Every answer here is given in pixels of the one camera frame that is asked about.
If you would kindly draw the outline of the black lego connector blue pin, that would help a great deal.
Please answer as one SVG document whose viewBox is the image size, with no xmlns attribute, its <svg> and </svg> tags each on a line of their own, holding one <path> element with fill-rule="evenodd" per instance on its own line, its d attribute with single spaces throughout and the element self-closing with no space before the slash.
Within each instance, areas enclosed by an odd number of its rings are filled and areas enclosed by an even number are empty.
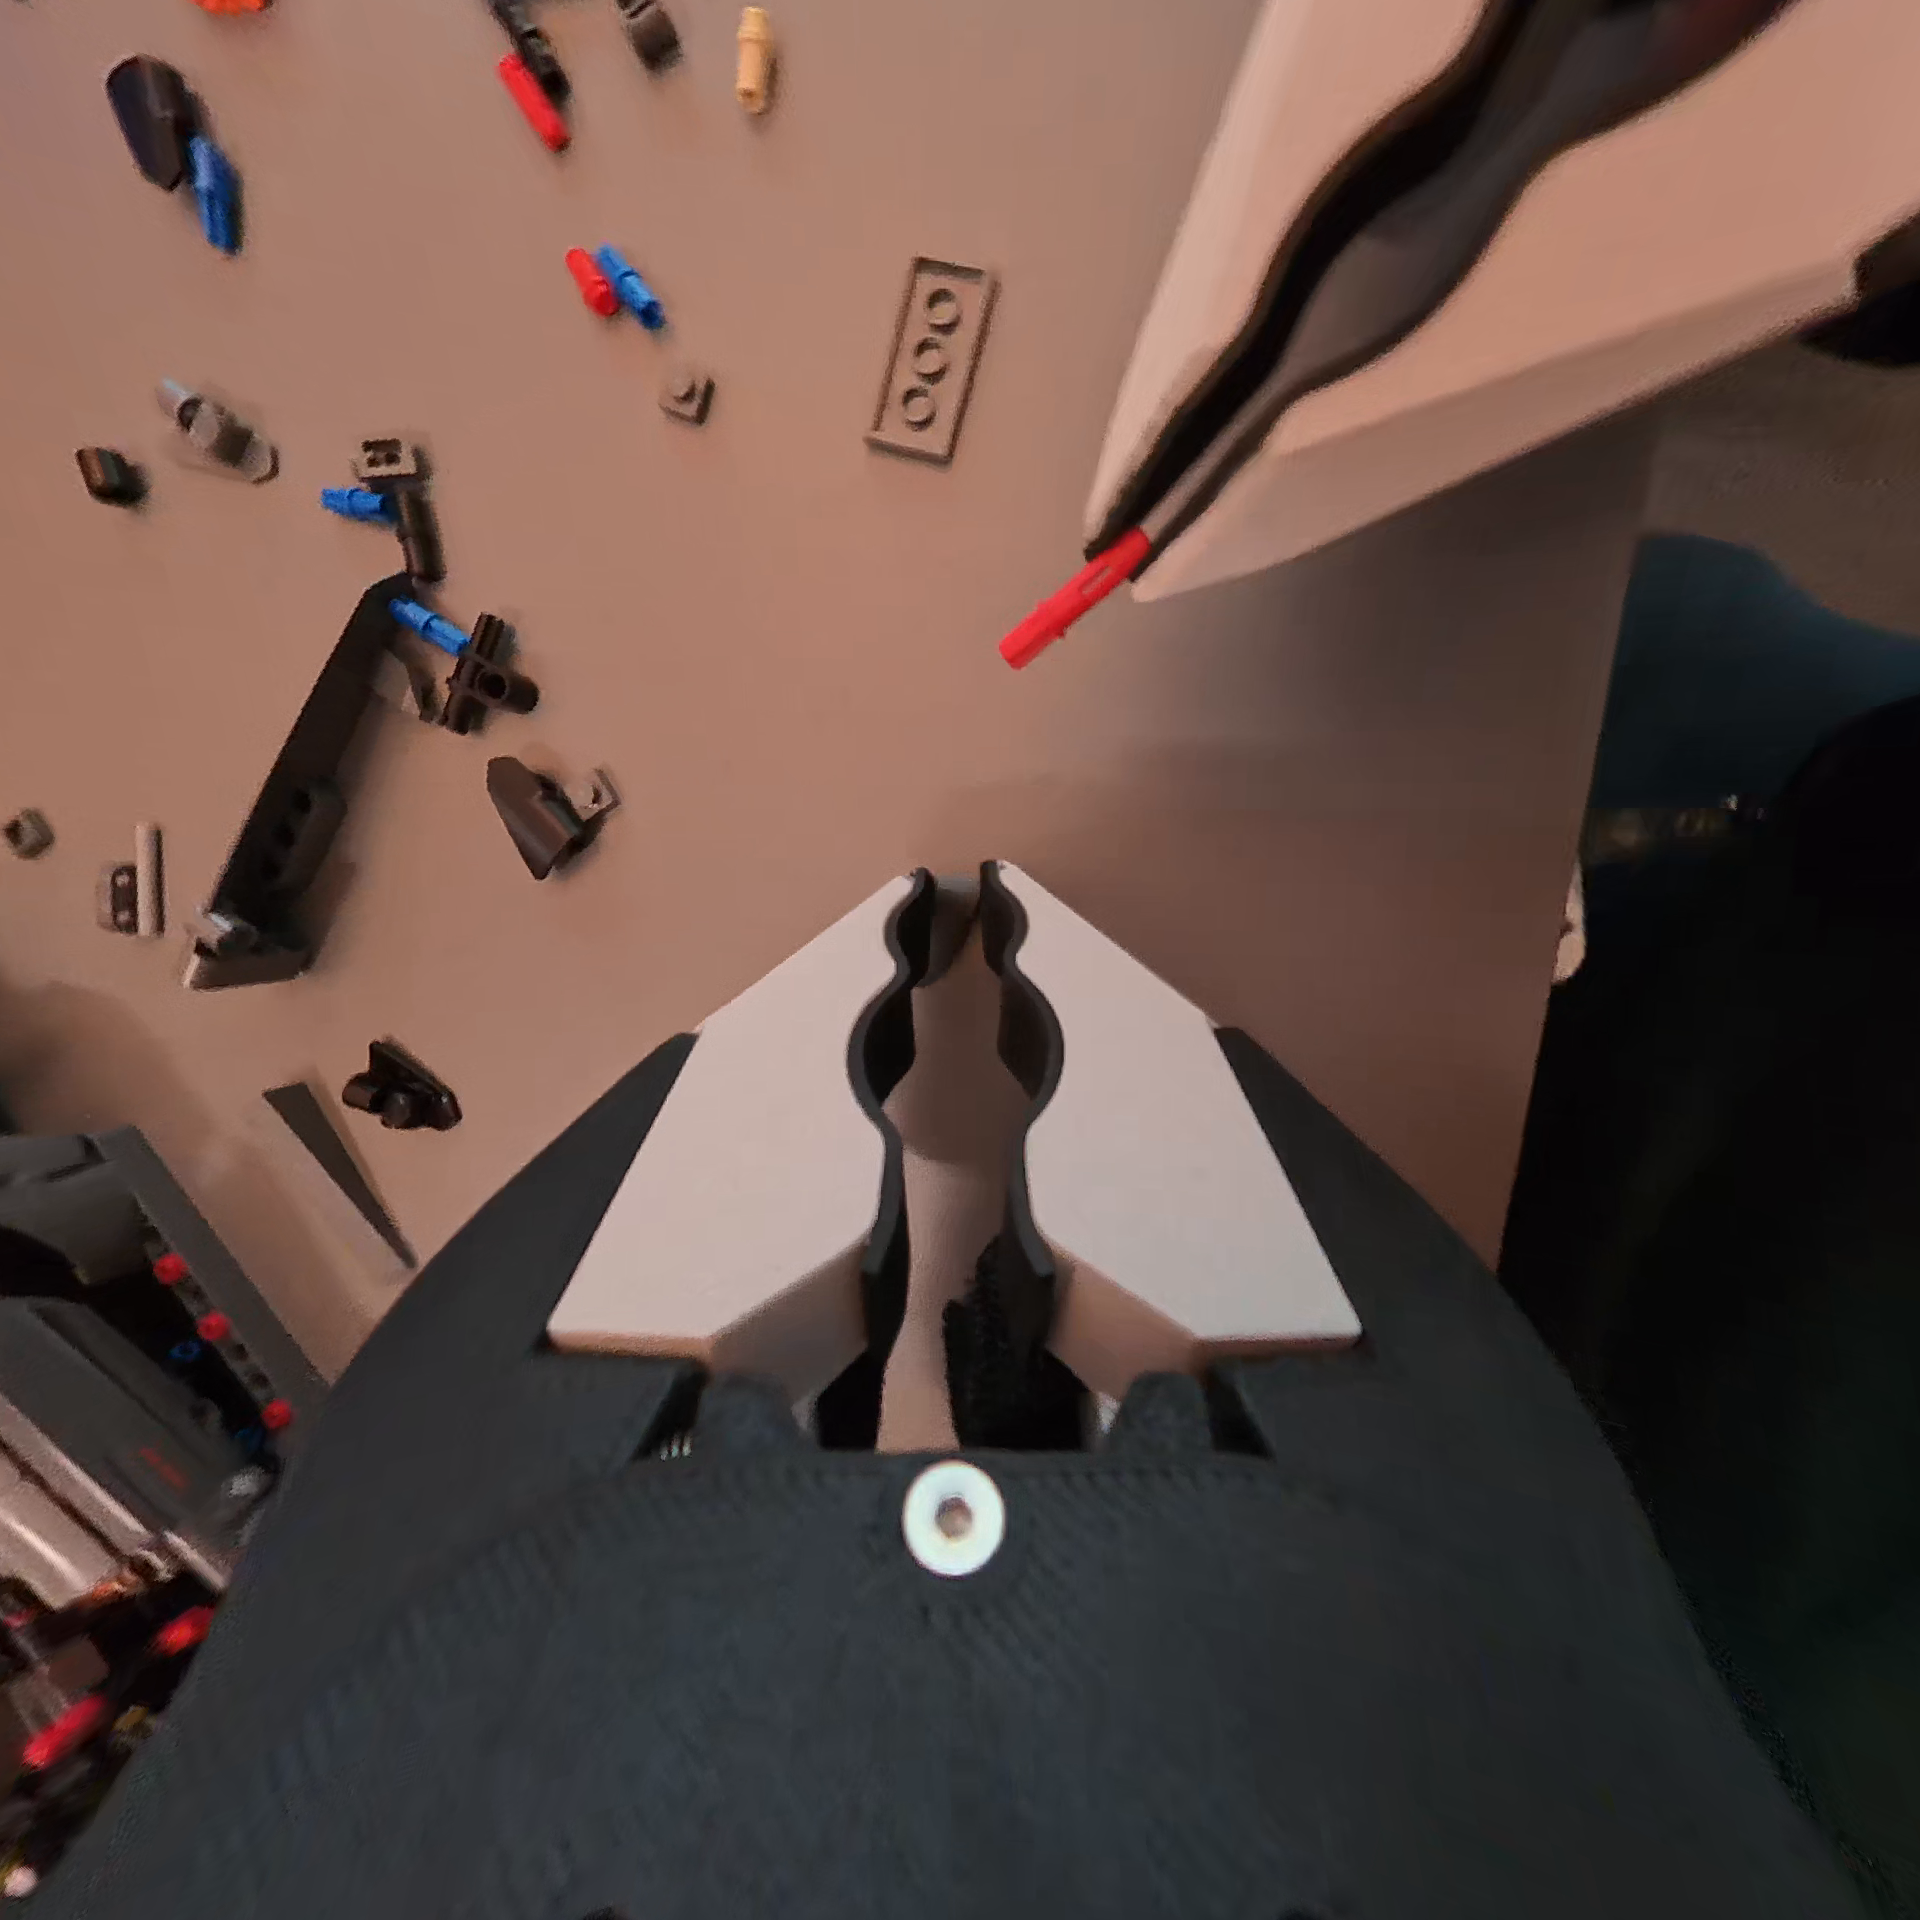
<svg viewBox="0 0 1920 1920">
<path fill-rule="evenodd" d="M 515 663 L 515 627 L 498 612 L 482 612 L 468 627 L 435 607 L 402 594 L 388 596 L 396 626 L 445 661 L 439 726 L 474 734 L 488 715 L 530 715 L 542 692 Z"/>
</svg>

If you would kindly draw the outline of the long dark grey lego beam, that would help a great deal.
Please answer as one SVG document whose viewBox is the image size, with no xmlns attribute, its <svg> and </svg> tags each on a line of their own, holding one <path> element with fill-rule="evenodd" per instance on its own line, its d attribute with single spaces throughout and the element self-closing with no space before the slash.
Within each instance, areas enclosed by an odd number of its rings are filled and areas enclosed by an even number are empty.
<svg viewBox="0 0 1920 1920">
<path fill-rule="evenodd" d="M 324 923 L 310 896 L 348 816 L 348 757 L 400 632 L 391 606 L 415 596 L 397 571 L 356 599 L 189 923 L 185 991 L 275 985 L 316 963 Z"/>
</svg>

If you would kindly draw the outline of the dark grey lego fin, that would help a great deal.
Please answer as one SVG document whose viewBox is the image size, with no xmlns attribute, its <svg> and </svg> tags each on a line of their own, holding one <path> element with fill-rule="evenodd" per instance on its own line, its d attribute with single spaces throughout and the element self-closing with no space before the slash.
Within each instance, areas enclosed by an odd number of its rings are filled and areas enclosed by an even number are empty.
<svg viewBox="0 0 1920 1920">
<path fill-rule="evenodd" d="M 574 865 L 622 803 L 605 770 L 589 770 L 585 779 L 568 786 L 504 753 L 488 757 L 485 794 L 535 881 L 545 881 Z"/>
</svg>

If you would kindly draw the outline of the white lego bar piece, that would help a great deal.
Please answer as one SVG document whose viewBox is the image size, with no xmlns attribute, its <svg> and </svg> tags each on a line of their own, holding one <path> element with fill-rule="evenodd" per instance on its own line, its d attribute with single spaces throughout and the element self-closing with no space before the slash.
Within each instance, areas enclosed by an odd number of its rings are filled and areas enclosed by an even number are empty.
<svg viewBox="0 0 1920 1920">
<path fill-rule="evenodd" d="M 100 869 L 94 912 L 102 931 L 140 942 L 164 935 L 168 918 L 160 824 L 133 824 L 129 856 Z"/>
</svg>

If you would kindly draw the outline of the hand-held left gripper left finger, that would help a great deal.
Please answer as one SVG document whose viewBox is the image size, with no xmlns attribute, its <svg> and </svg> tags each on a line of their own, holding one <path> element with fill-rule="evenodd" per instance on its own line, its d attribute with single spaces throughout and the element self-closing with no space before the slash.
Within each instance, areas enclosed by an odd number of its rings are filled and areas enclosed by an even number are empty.
<svg viewBox="0 0 1920 1920">
<path fill-rule="evenodd" d="M 695 1029 L 545 1320 L 561 1351 L 773 1379 L 828 1448 L 878 1442 L 910 1269 L 888 1099 L 940 915 L 889 877 Z"/>
</svg>

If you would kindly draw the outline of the scattered small lego pieces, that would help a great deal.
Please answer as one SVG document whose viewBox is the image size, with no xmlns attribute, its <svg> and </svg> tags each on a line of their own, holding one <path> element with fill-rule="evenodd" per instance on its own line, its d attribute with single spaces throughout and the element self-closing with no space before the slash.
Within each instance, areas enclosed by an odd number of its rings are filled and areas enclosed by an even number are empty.
<svg viewBox="0 0 1920 1920">
<path fill-rule="evenodd" d="M 569 77 L 550 35 L 528 3 L 491 1 L 488 10 L 507 39 L 507 49 L 495 63 L 501 85 L 539 144 L 561 154 L 569 142 Z M 765 113 L 777 54 L 763 7 L 741 7 L 733 39 L 733 95 L 747 113 Z M 242 186 L 227 154 L 207 131 L 199 99 L 184 74 L 154 55 L 129 55 L 108 71 L 103 85 L 114 122 L 142 177 L 168 194 L 187 188 L 206 243 L 227 258 L 237 255 L 244 238 Z M 623 314 L 647 332 L 664 327 L 659 295 L 622 252 L 605 245 L 589 252 L 574 247 L 563 262 L 593 314 Z M 324 511 L 389 528 L 403 571 L 415 585 L 443 582 L 443 544 L 420 447 L 402 437 L 368 437 L 359 444 L 351 470 L 349 487 L 321 491 Z"/>
</svg>

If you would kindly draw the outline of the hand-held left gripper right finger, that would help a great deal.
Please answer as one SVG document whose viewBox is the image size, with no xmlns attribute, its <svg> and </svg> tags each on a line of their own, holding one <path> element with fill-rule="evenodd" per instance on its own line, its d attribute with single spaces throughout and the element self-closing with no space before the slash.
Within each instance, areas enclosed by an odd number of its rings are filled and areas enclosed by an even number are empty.
<svg viewBox="0 0 1920 1920">
<path fill-rule="evenodd" d="M 1227 1032 L 1012 861 L 982 864 L 976 923 L 1020 1115 L 941 1313 L 959 1444 L 1072 1448 L 1144 1377 L 1359 1341 Z"/>
</svg>

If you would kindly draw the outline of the grey lego wing piece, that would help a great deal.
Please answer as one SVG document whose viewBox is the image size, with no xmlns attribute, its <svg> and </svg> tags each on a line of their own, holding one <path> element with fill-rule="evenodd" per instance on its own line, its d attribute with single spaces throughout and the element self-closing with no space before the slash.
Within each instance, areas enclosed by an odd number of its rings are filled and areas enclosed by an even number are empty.
<svg viewBox="0 0 1920 1920">
<path fill-rule="evenodd" d="M 173 377 L 158 379 L 154 396 L 180 460 L 249 485 L 275 480 L 275 444 L 232 406 Z"/>
</svg>

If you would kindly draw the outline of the lego car model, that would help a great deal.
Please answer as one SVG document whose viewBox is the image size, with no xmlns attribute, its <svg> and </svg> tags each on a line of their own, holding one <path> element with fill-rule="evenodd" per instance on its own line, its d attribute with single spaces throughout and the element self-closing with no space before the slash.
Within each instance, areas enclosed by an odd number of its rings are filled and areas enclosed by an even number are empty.
<svg viewBox="0 0 1920 1920">
<path fill-rule="evenodd" d="M 138 1128 L 4 1130 L 4 1907 L 158 1731 L 324 1392 Z"/>
</svg>

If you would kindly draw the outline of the long red lego pin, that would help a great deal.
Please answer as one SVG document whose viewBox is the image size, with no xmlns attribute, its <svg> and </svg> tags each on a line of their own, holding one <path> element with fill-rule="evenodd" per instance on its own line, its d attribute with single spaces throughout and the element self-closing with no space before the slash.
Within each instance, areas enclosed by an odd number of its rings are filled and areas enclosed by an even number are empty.
<svg viewBox="0 0 1920 1920">
<path fill-rule="evenodd" d="M 1022 669 L 1055 646 L 1072 627 L 1129 585 L 1153 558 L 1153 540 L 1133 525 L 1086 558 L 1068 582 L 1048 591 L 1000 638 L 997 658 Z"/>
</svg>

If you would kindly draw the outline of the dark grey holed lego plate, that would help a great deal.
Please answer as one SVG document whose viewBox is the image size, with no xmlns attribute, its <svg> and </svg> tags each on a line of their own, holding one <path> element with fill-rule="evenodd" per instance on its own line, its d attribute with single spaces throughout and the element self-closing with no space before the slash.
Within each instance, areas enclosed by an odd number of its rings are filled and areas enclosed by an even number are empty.
<svg viewBox="0 0 1920 1920">
<path fill-rule="evenodd" d="M 950 468 L 996 311 L 997 276 L 916 255 L 896 306 L 864 444 L 924 468 Z"/>
</svg>

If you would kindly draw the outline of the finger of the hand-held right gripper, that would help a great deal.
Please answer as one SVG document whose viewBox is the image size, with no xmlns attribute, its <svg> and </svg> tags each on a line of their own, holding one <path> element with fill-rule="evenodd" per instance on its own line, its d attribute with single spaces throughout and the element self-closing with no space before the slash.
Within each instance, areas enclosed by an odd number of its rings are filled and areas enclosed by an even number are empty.
<svg viewBox="0 0 1920 1920">
<path fill-rule="evenodd" d="M 1431 319 L 1518 188 L 1515 3 L 1260 3 L 1123 355 L 1084 555 L 1277 563 L 1353 383 Z"/>
<path fill-rule="evenodd" d="M 1289 563 L 1857 297 L 1915 217 L 1918 6 L 1514 3 L 1515 188 L 1410 343 L 1352 385 L 1279 562 L 1148 562 L 1139 602 Z"/>
</svg>

